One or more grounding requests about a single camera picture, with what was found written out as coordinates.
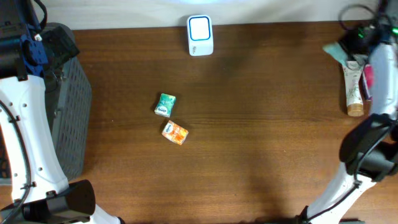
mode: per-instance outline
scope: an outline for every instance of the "gray bin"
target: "gray bin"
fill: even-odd
[[[62,26],[48,24],[46,30]],[[63,172],[72,180],[83,172],[87,127],[91,108],[91,85],[78,59],[72,58],[54,74],[45,77],[45,107],[55,152]],[[10,185],[9,164],[4,144],[0,145],[0,185]]]

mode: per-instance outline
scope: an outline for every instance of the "brown wooden tabletop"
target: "brown wooden tabletop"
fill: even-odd
[[[213,55],[191,57],[184,27],[76,31],[93,88],[85,169],[97,203],[126,223],[239,223],[293,217],[326,188],[346,115],[340,67],[322,46],[337,23],[214,26]],[[160,93],[177,97],[161,135]],[[398,219],[398,178],[366,192],[346,218]],[[11,202],[0,187],[0,207]]]

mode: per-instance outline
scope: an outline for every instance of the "green packet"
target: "green packet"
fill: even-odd
[[[169,118],[172,114],[174,103],[175,96],[162,93],[159,103],[156,106],[155,114]]]

